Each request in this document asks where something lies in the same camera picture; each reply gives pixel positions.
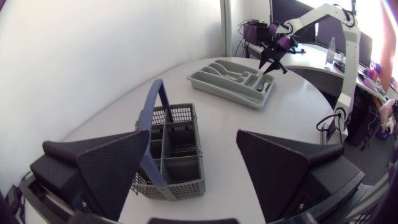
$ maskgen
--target desk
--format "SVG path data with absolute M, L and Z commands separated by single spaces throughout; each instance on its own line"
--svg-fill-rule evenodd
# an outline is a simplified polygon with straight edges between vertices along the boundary
M 193 103 L 203 151 L 206 193 L 202 197 L 176 202 L 150 200 L 130 191 L 122 223 L 147 223 L 151 217 L 179 220 L 237 218 L 240 223 L 264 223 L 256 193 L 236 145 L 240 129 L 293 140 L 320 143 L 315 125 L 333 113 L 327 100 L 308 81 L 289 71 L 273 71 L 275 85 L 262 109 L 220 98 L 193 89 L 186 77 L 216 59 L 211 58 L 175 67 L 162 78 L 170 104 Z M 222 58 L 257 68 L 258 60 Z M 151 80 L 107 107 L 71 134 L 66 141 L 107 136 L 134 130 L 144 106 Z
M 334 66 L 332 66 L 330 70 L 325 68 L 326 52 L 308 45 L 299 44 L 298 49 L 301 48 L 305 49 L 305 54 L 285 54 L 280 61 L 286 68 L 303 76 L 320 91 L 338 97 L 341 93 L 344 73 L 337 70 Z M 262 50 L 262 47 L 248 43 L 246 56 L 248 56 L 248 54 L 252 54 L 255 57 L 261 56 Z M 367 81 L 362 81 L 357 77 L 356 85 L 369 94 L 385 101 L 384 97 L 375 88 L 368 87 L 364 84 L 364 82 L 369 82 L 371 86 L 375 86 L 375 82 L 370 78 L 366 80 Z

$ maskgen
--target purple object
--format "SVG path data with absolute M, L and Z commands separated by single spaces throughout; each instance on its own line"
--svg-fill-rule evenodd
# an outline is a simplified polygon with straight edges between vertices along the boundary
M 361 80 L 361 81 L 362 81 L 362 83 L 363 83 L 364 86 L 368 87 L 370 90 L 372 90 L 373 92 L 377 93 L 376 89 L 374 88 L 374 86 L 372 85 L 372 83 L 369 82 L 369 80 L 364 79 L 364 80 Z
M 377 133 L 376 133 L 376 136 L 377 136 L 379 139 L 385 141 L 385 140 L 390 136 L 390 134 L 388 133 L 388 131 L 385 131 L 385 132 L 383 133 L 383 132 L 382 132 L 382 128 L 381 128 L 381 126 L 380 126 L 380 128 L 378 129 L 378 131 L 377 131 Z
M 290 47 L 292 46 L 292 42 L 290 41 L 290 37 L 287 36 L 287 35 L 284 35 L 283 37 L 281 37 L 281 38 L 278 40 L 278 44 L 279 44 L 283 49 L 285 49 L 286 52 L 289 51 Z
M 261 42 L 271 39 L 267 24 L 247 23 L 243 24 L 243 39 L 250 44 L 260 46 Z
M 278 29 L 278 25 L 277 24 L 271 24 L 270 26 L 269 26 L 269 32 L 272 34 L 272 35 L 275 35 L 276 34 L 276 30 Z
M 376 62 L 371 62 L 371 70 L 376 71 L 378 74 L 381 73 L 381 66 Z

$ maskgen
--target gray plastic basket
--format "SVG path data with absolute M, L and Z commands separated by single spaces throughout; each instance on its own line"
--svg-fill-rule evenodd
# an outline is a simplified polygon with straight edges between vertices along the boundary
M 205 193 L 205 173 L 195 107 L 193 104 L 180 104 L 169 108 L 154 108 L 150 139 L 150 154 L 167 184 L 153 184 L 140 167 L 131 188 L 135 193 L 153 199 L 180 200 L 202 196 Z M 136 129 L 139 129 L 142 113 Z

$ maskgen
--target black cable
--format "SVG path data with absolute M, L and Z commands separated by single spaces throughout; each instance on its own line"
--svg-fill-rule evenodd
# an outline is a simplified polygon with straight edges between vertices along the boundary
M 341 137 L 340 118 L 341 114 L 338 114 L 338 132 L 340 133 L 340 144 L 343 144 L 343 138 Z
M 246 41 L 244 41 L 244 42 L 242 42 L 242 45 L 241 45 L 241 47 L 243 48 L 243 50 L 242 50 L 242 57 L 244 57 L 244 53 L 245 53 L 245 51 L 246 51 Z
M 238 29 L 238 33 L 240 33 L 241 35 L 243 35 L 242 33 L 241 33 L 241 29 L 242 29 L 242 26 L 243 26 L 244 24 L 242 24 L 241 25 L 241 27 Z
M 326 121 L 327 119 L 329 119 L 329 118 L 335 118 L 335 117 L 338 117 L 338 131 L 339 131 L 339 133 L 340 133 L 340 143 L 343 144 L 343 137 L 342 137 L 342 135 L 341 135 L 341 127 L 340 127 L 340 118 L 341 118 L 341 114 L 332 114 L 332 115 L 327 116 L 326 118 L 323 118 L 321 121 L 318 122 L 318 124 L 316 125 L 316 128 L 317 128 L 318 131 L 328 131 L 327 129 L 320 129 L 320 128 L 319 128 L 319 125 L 320 125 L 322 122 Z
M 31 173 L 32 171 L 27 172 L 22 178 L 21 182 L 19 183 L 19 186 L 21 186 L 21 183 L 26 180 L 26 177 Z M 19 218 L 21 219 L 21 222 L 25 224 L 25 195 L 21 193 L 21 196 L 24 198 L 24 203 L 21 203 L 21 209 L 19 210 Z
M 251 20 L 251 19 L 245 19 L 245 20 L 243 20 L 242 22 L 246 22 L 246 21 L 249 21 L 249 20 Z M 238 24 L 238 26 L 243 25 L 242 22 L 240 22 L 240 23 Z
M 334 118 L 334 117 L 336 117 L 336 116 L 338 116 L 337 114 L 332 114 L 332 115 L 329 115 L 329 116 L 327 116 L 326 118 L 323 118 L 321 121 L 319 121 L 318 122 L 318 124 L 317 124 L 317 130 L 318 131 L 327 131 L 327 129 L 320 129 L 318 126 L 319 126 L 319 124 L 321 124 L 322 122 L 324 122 L 324 121 L 326 121 L 327 119 L 329 119 L 329 118 Z
M 243 40 L 243 38 L 241 39 L 241 41 L 239 41 L 238 46 L 236 47 L 236 51 L 235 51 L 235 56 L 234 57 L 236 57 L 236 54 L 238 53 L 238 49 L 239 49 L 239 46 L 241 45 L 242 40 Z

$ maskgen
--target computer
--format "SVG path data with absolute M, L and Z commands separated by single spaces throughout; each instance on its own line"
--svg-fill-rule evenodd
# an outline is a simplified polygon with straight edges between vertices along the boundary
M 346 39 L 344 37 L 341 22 L 333 17 L 329 17 L 318 23 L 318 33 L 316 44 L 328 48 L 332 37 L 335 37 L 336 51 L 346 53 Z M 361 32 L 359 41 L 359 63 L 365 67 L 370 67 L 372 56 L 373 40 L 370 36 Z
M 271 22 L 283 23 L 290 19 L 296 19 L 311 11 L 313 7 L 297 0 L 271 0 Z M 299 30 L 294 35 L 298 43 L 313 44 L 316 41 L 315 26 Z

